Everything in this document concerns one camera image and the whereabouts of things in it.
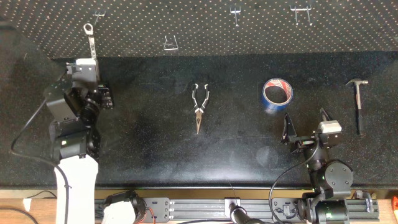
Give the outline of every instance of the hammer head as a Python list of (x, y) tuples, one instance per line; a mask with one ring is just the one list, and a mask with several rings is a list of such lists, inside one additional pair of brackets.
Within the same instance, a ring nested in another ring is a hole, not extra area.
[(354, 85), (360, 85), (360, 84), (368, 84), (367, 80), (360, 80), (359, 78), (354, 78), (352, 80), (350, 80), (346, 85), (350, 84), (350, 83), (354, 83)]

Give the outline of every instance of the pliers handle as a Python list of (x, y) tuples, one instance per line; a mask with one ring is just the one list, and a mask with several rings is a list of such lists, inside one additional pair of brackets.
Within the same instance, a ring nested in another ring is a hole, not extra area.
[(204, 113), (204, 110), (205, 110), (205, 108), (206, 108), (206, 105), (207, 105), (208, 102), (209, 102), (209, 88), (208, 88), (208, 86), (209, 86), (209, 84), (206, 84), (206, 85), (205, 85), (206, 98), (205, 98), (205, 100), (204, 100), (204, 102), (202, 103), (202, 105), (201, 105), (200, 108), (199, 108), (198, 102), (197, 102), (197, 90), (198, 90), (199, 85), (198, 85), (198, 84), (195, 84), (195, 87), (194, 87), (194, 89), (192, 90), (192, 100), (193, 100), (193, 104), (194, 104), (193, 108), (195, 109), (195, 113), (198, 112), (198, 111), (201, 112), (201, 113)]

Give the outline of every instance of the pliers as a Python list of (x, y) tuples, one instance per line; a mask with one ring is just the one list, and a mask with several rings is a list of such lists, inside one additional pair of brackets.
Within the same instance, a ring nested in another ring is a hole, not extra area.
[(202, 103), (201, 107), (198, 106), (198, 102), (197, 102), (197, 90), (199, 85), (195, 84), (195, 87), (192, 91), (192, 99), (193, 99), (193, 104), (194, 104), (194, 109), (195, 109), (195, 113), (197, 114), (197, 134), (199, 134), (199, 129), (200, 129), (200, 123), (201, 123), (201, 115), (205, 112), (205, 107), (207, 105), (207, 103), (209, 102), (209, 88), (208, 88), (209, 84), (205, 85), (205, 90), (206, 90), (206, 98), (204, 100), (204, 102)]

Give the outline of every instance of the black tabletop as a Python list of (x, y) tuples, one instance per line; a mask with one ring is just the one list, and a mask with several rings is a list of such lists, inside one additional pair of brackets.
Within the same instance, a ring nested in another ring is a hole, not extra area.
[[(13, 137), (43, 100), (44, 88), (62, 72), (64, 62), (41, 56), (25, 60), (23, 52), (0, 61), (0, 185), (11, 188), (54, 187), (53, 169), (10, 155)], [(330, 150), (354, 170), (357, 188), (398, 187), (398, 54), (361, 52), (271, 54), (212, 57), (100, 58), (115, 107), (102, 111), (98, 188), (236, 187), (269, 188), (303, 155), (290, 154), (280, 143), (284, 113), (299, 136), (319, 122), (323, 107), (343, 127), (342, 142)], [(285, 110), (270, 114), (261, 103), (262, 86), (283, 78), (294, 97)], [(352, 78), (361, 86), (365, 138), (356, 134)], [(210, 102), (196, 134), (192, 85), (198, 101), (209, 84)], [(50, 157), (45, 108), (17, 144), (16, 150)], [(299, 167), (280, 187), (310, 187)]]

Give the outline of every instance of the hammer handle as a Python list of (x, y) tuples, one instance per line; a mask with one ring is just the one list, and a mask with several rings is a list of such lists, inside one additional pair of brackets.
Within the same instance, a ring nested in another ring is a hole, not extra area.
[(363, 137), (365, 135), (365, 130), (362, 123), (362, 113), (361, 109), (357, 110), (357, 122), (358, 122), (358, 134)]

